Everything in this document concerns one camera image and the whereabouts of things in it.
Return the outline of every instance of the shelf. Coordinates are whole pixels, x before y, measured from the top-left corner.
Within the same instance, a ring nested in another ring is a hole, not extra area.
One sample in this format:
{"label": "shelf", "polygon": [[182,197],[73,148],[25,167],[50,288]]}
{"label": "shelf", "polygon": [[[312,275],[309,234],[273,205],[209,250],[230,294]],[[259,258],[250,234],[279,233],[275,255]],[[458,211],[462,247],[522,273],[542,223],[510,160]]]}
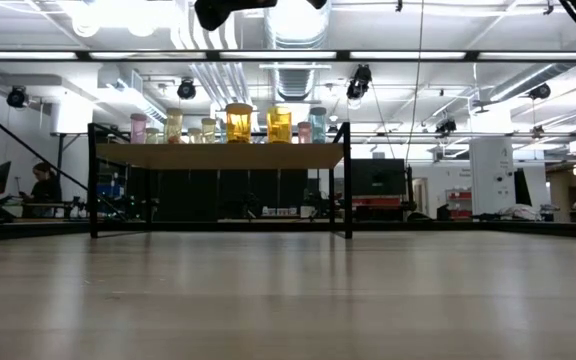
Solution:
{"label": "shelf", "polygon": [[331,169],[341,144],[98,144],[97,156],[152,170]]}

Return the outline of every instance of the jar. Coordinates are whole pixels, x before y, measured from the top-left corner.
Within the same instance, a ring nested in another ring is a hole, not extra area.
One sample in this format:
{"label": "jar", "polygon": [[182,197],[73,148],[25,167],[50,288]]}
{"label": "jar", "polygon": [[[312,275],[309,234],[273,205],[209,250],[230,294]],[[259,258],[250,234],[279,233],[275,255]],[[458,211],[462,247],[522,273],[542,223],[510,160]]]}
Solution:
{"label": "jar", "polygon": [[146,144],[159,144],[159,129],[146,128]]}
{"label": "jar", "polygon": [[228,143],[250,143],[252,106],[234,103],[226,106]]}
{"label": "jar", "polygon": [[201,119],[201,135],[204,138],[204,143],[214,144],[215,130],[217,129],[217,121],[211,118]]}
{"label": "jar", "polygon": [[311,125],[307,121],[302,121],[297,124],[297,136],[299,137],[300,144],[310,144],[311,134]]}
{"label": "jar", "polygon": [[268,143],[290,144],[292,142],[292,113],[290,109],[273,106],[266,117]]}
{"label": "jar", "polygon": [[310,131],[312,133],[312,142],[315,144],[326,143],[326,108],[316,107],[310,109],[308,114],[310,121]]}
{"label": "jar", "polygon": [[130,115],[130,143],[143,144],[146,142],[146,125],[148,117],[144,114]]}
{"label": "jar", "polygon": [[183,129],[181,128],[183,114],[181,109],[170,108],[166,110],[168,118],[166,119],[166,126],[164,128],[164,141],[167,144],[181,144],[181,135]]}
{"label": "jar", "polygon": [[190,128],[188,129],[188,143],[201,144],[201,129]]}

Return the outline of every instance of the computer monitor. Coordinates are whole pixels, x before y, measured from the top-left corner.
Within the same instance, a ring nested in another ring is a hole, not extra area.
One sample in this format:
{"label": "computer monitor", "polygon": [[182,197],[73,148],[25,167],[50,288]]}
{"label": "computer monitor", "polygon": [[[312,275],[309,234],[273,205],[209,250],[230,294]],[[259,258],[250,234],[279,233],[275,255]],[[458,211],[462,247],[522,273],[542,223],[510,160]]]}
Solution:
{"label": "computer monitor", "polygon": [[8,174],[10,174],[10,161],[0,165],[0,194],[6,192],[6,183],[8,183]]}

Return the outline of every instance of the ceiling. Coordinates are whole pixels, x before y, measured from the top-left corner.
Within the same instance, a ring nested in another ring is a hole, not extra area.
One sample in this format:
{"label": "ceiling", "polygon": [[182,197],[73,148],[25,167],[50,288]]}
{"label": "ceiling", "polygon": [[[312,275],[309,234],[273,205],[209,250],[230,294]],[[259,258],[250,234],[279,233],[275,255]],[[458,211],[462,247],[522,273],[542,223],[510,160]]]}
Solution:
{"label": "ceiling", "polygon": [[[147,9],[144,14],[147,15],[142,15],[156,18],[151,22],[158,26],[147,37],[134,36],[125,27],[117,25],[102,27],[92,37],[77,36],[73,32],[71,15],[59,13],[64,8],[61,4],[76,3],[77,0],[0,2],[0,49],[176,49],[171,41],[170,27],[178,23],[175,3],[184,1],[147,1],[144,5]],[[395,2],[332,0],[328,36],[323,48],[410,50],[421,45],[424,50],[575,50],[571,44],[576,43],[576,24],[559,6],[552,14],[543,15],[545,0],[428,0],[424,3],[423,16],[420,0],[405,0],[400,13],[394,10]],[[45,13],[33,13],[38,9]],[[295,24],[299,24],[300,14],[293,16]],[[116,13],[107,14],[107,17],[114,19],[129,15],[119,6]],[[241,12],[235,14],[234,19],[234,35],[239,48],[266,48],[263,12]],[[220,41],[224,41],[224,28],[218,32]],[[208,48],[214,48],[206,32],[199,37]],[[201,41],[196,44],[203,47]],[[260,69],[259,65],[244,63],[243,74],[252,102],[259,113],[264,114],[277,97],[270,71]],[[471,89],[492,88],[533,66],[517,63],[482,63],[476,66],[472,63],[372,63],[369,65],[373,85],[363,97],[361,107],[352,110],[347,106],[345,87],[357,64],[323,65],[330,65],[330,68],[316,71],[315,91],[308,104],[324,106],[328,115],[335,115],[340,121],[348,119],[353,124],[353,131],[377,131],[385,124],[388,130],[395,134],[400,132],[402,136],[410,131],[411,126],[414,131],[421,132],[427,127],[432,132],[439,118],[431,116],[456,97]],[[195,81],[197,96],[193,100],[181,101],[175,94],[181,78],[193,76],[188,63],[135,62],[119,66],[124,74],[134,70],[143,77],[144,93],[159,108],[181,107],[186,114],[185,126],[197,126],[202,117],[210,115],[212,101],[198,81]],[[113,98],[106,91],[108,89],[98,89],[100,68],[101,64],[96,63],[0,62],[0,74],[58,75],[67,79],[104,104],[96,109],[95,121],[127,126],[129,115],[138,109]],[[160,91],[162,84],[169,86],[166,94]],[[327,88],[328,84],[332,84],[332,92]],[[576,91],[571,90],[576,90],[576,67],[549,80],[548,85],[552,95],[547,100],[535,101],[534,111],[532,101],[520,97],[491,108],[510,111],[513,129],[520,131],[528,131],[540,121],[574,113]],[[31,95],[48,99],[51,96],[45,91]],[[457,120],[459,131],[469,131],[469,118],[475,114],[463,107],[450,116]],[[549,131],[575,129],[576,119],[563,122]]]}

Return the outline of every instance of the woman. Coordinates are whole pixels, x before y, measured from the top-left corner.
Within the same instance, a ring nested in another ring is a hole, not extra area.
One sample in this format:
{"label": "woman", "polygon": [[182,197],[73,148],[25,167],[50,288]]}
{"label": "woman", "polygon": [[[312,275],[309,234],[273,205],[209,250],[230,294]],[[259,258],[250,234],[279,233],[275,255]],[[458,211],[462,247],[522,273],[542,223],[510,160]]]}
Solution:
{"label": "woman", "polygon": [[[52,171],[48,163],[39,163],[32,168],[37,182],[32,188],[30,195],[20,193],[27,203],[58,203],[61,202],[61,185],[57,179],[57,174]],[[24,217],[52,216],[52,208],[33,207],[24,209]]]}

